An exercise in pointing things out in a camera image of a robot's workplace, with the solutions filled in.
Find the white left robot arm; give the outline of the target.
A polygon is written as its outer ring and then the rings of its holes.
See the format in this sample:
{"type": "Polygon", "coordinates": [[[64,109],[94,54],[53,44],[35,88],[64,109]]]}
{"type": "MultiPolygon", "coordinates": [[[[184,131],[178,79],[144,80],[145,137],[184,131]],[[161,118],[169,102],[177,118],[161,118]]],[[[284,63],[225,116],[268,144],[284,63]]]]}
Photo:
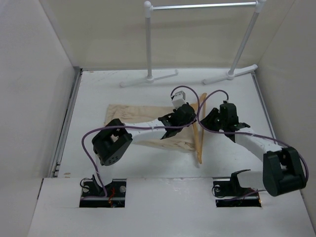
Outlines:
{"type": "Polygon", "coordinates": [[[188,103],[148,122],[123,123],[118,118],[111,120],[92,139],[93,151],[99,159],[93,176],[95,193],[100,197],[110,193],[112,174],[105,168],[117,163],[132,143],[173,137],[195,121],[195,110],[188,103]]]}

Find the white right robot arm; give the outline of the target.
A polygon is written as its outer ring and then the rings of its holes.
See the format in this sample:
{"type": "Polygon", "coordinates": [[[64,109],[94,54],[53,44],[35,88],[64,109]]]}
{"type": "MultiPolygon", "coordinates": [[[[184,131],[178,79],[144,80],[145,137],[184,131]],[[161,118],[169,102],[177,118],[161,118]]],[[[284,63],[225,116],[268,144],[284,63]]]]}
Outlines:
{"type": "Polygon", "coordinates": [[[271,137],[255,134],[250,125],[239,121],[233,103],[225,102],[218,109],[213,108],[200,125],[207,131],[225,134],[255,155],[263,164],[260,184],[271,196],[306,187],[307,166],[299,152],[289,145],[278,145],[271,137]]]}

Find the wooden clothes hanger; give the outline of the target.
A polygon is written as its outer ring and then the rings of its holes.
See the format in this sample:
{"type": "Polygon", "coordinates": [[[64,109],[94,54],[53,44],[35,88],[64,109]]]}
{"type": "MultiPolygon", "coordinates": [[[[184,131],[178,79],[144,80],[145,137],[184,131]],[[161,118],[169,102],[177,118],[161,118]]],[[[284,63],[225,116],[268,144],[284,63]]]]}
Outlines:
{"type": "MultiPolygon", "coordinates": [[[[200,102],[203,102],[206,97],[207,97],[207,93],[203,93],[199,98],[200,102]]],[[[191,107],[195,110],[195,112],[198,111],[198,103],[191,104],[191,107]]],[[[202,107],[202,115],[203,117],[205,117],[206,115],[206,105],[203,105],[202,107]]],[[[194,142],[195,142],[195,151],[197,155],[197,160],[199,164],[202,164],[204,130],[201,128],[201,126],[198,123],[194,123],[193,132],[194,132],[194,142]]]]}

